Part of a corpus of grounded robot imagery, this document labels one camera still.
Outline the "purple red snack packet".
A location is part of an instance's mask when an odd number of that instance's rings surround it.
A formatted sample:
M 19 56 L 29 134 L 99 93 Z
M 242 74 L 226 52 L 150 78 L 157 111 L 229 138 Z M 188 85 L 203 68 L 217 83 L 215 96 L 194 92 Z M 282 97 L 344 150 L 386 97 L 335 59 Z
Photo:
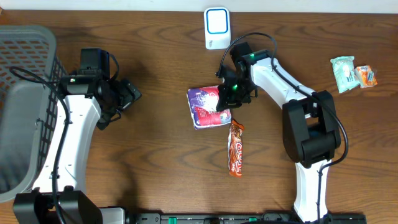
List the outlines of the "purple red snack packet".
M 192 88 L 187 91 L 188 105 L 195 129 L 215 128 L 229 124 L 230 110 L 217 111 L 218 86 Z

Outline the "orange red chocolate bar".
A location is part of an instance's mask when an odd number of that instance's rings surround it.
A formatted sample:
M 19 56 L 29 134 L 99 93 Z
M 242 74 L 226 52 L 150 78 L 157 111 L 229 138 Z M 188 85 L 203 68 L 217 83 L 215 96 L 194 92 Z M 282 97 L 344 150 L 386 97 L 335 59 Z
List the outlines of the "orange red chocolate bar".
M 228 170 L 235 177 L 242 176 L 244 126 L 232 120 L 228 135 Z

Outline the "teal snack packet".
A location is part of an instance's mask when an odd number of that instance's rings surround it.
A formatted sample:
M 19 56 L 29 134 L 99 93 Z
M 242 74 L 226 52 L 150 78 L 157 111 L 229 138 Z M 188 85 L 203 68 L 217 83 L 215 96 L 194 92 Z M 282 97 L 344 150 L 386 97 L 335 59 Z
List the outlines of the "teal snack packet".
M 330 60 L 339 93 L 352 90 L 359 85 L 354 74 L 354 56 L 341 56 Z

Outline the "small orange snack packet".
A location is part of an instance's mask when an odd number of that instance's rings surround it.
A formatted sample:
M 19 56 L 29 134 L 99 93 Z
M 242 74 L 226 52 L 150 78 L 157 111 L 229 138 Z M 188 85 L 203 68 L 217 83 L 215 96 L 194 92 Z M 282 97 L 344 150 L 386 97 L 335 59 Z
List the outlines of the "small orange snack packet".
M 370 65 L 358 66 L 354 69 L 354 74 L 360 82 L 361 88 L 370 88 L 377 85 L 376 73 Z

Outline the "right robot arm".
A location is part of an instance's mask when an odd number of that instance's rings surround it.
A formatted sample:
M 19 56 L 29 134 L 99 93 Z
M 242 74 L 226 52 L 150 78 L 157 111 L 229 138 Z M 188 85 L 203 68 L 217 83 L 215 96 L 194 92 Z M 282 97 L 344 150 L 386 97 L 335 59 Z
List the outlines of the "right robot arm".
M 329 164 L 340 146 L 340 133 L 333 97 L 327 91 L 315 92 L 283 69 L 268 50 L 233 47 L 229 52 L 235 68 L 222 66 L 216 74 L 218 111 L 250 103 L 263 89 L 282 110 L 282 139 L 285 151 L 295 163 L 297 195 L 293 210 L 302 223 L 327 215 L 325 186 L 318 172 Z

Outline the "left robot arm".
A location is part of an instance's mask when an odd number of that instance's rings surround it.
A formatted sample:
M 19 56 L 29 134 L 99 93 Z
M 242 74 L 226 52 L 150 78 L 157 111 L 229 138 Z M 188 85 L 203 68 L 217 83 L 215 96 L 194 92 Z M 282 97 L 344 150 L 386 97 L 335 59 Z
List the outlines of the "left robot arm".
M 104 130 L 141 97 L 127 79 L 72 75 L 59 81 L 57 121 L 45 164 L 29 193 L 17 194 L 19 223 L 134 223 L 123 207 L 97 207 L 85 194 L 95 128 Z

